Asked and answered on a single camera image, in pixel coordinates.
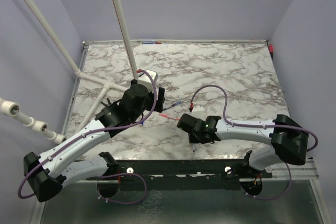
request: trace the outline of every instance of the marble tabletop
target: marble tabletop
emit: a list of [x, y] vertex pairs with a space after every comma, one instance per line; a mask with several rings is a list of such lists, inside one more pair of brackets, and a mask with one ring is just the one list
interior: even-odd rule
[[[182, 101], [181, 105], [165, 111], [170, 116], [189, 113], [193, 93], [206, 84], [216, 84], [227, 91], [228, 118], [258, 121], [273, 119], [277, 114], [288, 115], [266, 44], [137, 44], [133, 50], [138, 68], [159, 74], [157, 85], [166, 89], [165, 106]], [[124, 87], [129, 87], [133, 79], [123, 45], [90, 45], [83, 71]], [[101, 88], [80, 80], [68, 137], [73, 135]], [[106, 97], [118, 100], [122, 92], [110, 90]], [[222, 115], [224, 97], [220, 90], [207, 88], [196, 96], [194, 104], [204, 106], [208, 115]], [[110, 152], [115, 159], [242, 158], [248, 150], [263, 147], [261, 143], [228, 140], [197, 144], [193, 152], [187, 134], [176, 124], [177, 121], [154, 112], [143, 126], [121, 132], [83, 157]]]

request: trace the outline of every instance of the red connector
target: red connector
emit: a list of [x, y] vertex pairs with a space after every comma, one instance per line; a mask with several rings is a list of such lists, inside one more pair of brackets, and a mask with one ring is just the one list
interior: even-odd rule
[[271, 44], [268, 45], [269, 54], [271, 55], [271, 58], [273, 59], [273, 46]]
[[194, 104], [193, 104], [193, 103], [190, 103], [190, 107], [189, 107], [190, 112], [193, 111], [193, 108], [194, 108]]

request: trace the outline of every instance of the white pipe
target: white pipe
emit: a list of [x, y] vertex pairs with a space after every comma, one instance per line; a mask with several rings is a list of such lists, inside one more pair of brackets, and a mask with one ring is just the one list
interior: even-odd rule
[[120, 86], [118, 84], [115, 84], [111, 81], [107, 81], [107, 80], [103, 80], [103, 79], [100, 79], [100, 78], [97, 78], [97, 77], [94, 77], [94, 76], [90, 76], [87, 73], [83, 73], [83, 72], [79, 73], [78, 77], [80, 77], [82, 79], [85, 79], [85, 80], [96, 82], [96, 83], [101, 84], [101, 85], [109, 85], [111, 89], [117, 89], [117, 90], [122, 91], [122, 92], [125, 92], [128, 89], [128, 88], [125, 88], [125, 87]]
[[54, 141], [56, 144], [61, 144], [66, 140], [65, 136], [57, 134], [56, 132], [48, 129], [43, 133], [43, 135], [46, 136], [49, 140]]
[[77, 65], [73, 61], [73, 59], [70, 56], [70, 54], [68, 53], [67, 49], [64, 47], [63, 43], [59, 40], [59, 38], [55, 34], [54, 30], [48, 24], [48, 21], [46, 21], [46, 19], [44, 18], [43, 14], [38, 9], [38, 7], [34, 3], [34, 1], [33, 0], [24, 0], [24, 1], [26, 2], [26, 4], [28, 5], [28, 7], [30, 8], [30, 10], [34, 13], [35, 17], [41, 23], [41, 25], [46, 30], [46, 32], [48, 33], [48, 35], [51, 37], [51, 39], [53, 40], [53, 42], [55, 43], [55, 45], [61, 51], [61, 53], [63, 54], [64, 58], [68, 61], [68, 63], [70, 64], [70, 66], [73, 68], [75, 74], [78, 74], [80, 72], [79, 68], [77, 67]]
[[126, 53], [128, 56], [128, 61], [130, 63], [131, 69], [132, 69], [133, 77], [135, 80], [137, 80], [138, 79], [137, 64], [135, 63], [131, 40], [128, 34], [126, 20], [125, 20], [124, 12], [122, 10], [122, 6], [121, 6], [121, 1], [120, 0], [112, 0], [112, 1], [113, 1], [114, 9], [116, 11], [116, 15], [118, 18], [122, 39], [125, 44]]
[[35, 120], [34, 118], [30, 118], [20, 111], [20, 106], [16, 102], [6, 101], [0, 98], [0, 112], [8, 115], [15, 120], [22, 123], [27, 128], [31, 130], [41, 133], [46, 136], [49, 140], [54, 141], [57, 144], [63, 142], [66, 138], [61, 134], [57, 134], [54, 131], [50, 131], [48, 129], [48, 125], [45, 122]]
[[98, 105], [100, 104], [101, 100], [104, 98], [104, 96], [106, 95], [106, 93], [109, 89], [110, 89], [110, 86], [105, 84], [103, 89], [100, 91], [99, 95], [97, 96], [96, 100], [94, 101], [93, 105], [89, 109], [88, 113], [84, 116], [83, 120], [81, 121], [81, 123], [77, 127], [75, 133], [79, 132], [82, 128], [84, 128], [87, 125], [91, 116], [96, 111]]

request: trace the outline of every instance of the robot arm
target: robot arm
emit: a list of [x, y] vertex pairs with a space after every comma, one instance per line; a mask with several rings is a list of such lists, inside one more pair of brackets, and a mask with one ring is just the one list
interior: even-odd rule
[[[255, 121], [234, 121], [255, 125]], [[277, 115], [275, 120], [259, 121], [260, 125], [281, 124], [300, 127], [286, 115]], [[277, 128], [255, 128], [232, 126], [220, 116], [208, 116], [205, 121], [189, 114], [183, 114], [177, 127], [188, 133], [190, 143], [214, 143], [230, 139], [254, 141], [268, 146], [257, 151], [250, 151], [245, 156], [246, 168], [257, 172], [267, 166], [285, 162], [303, 165], [306, 162], [308, 134], [302, 131]]]
[[[127, 127], [111, 131], [101, 129], [135, 123], [145, 110], [153, 107], [154, 98], [153, 93], [149, 92], [144, 85], [133, 82], [120, 101], [109, 103], [80, 132], [40, 155], [33, 152], [27, 154], [24, 157], [25, 176], [40, 165], [27, 179], [37, 199], [40, 202], [49, 200], [64, 186], [82, 179], [117, 173], [118, 163], [109, 153], [100, 153], [98, 157], [91, 160], [80, 162], [75, 162], [75, 160]], [[162, 112], [163, 102], [164, 89], [159, 88], [154, 111]]]

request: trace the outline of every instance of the lavender wall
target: lavender wall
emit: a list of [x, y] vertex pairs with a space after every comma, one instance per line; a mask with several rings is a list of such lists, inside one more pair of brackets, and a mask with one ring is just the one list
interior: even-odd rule
[[[82, 40], [121, 39], [111, 0], [61, 0]], [[131, 39], [270, 39], [292, 0], [121, 0]]]
[[[60, 0], [35, 0], [78, 63], [81, 39]], [[75, 75], [23, 0], [0, 0], [0, 97], [60, 131]], [[0, 114], [0, 223], [29, 223], [35, 198], [20, 200], [23, 157], [53, 146], [45, 137]], [[25, 187], [24, 194], [31, 193]]]
[[335, 0], [293, 0], [271, 42], [292, 117], [320, 138], [313, 156], [336, 223], [335, 17]]

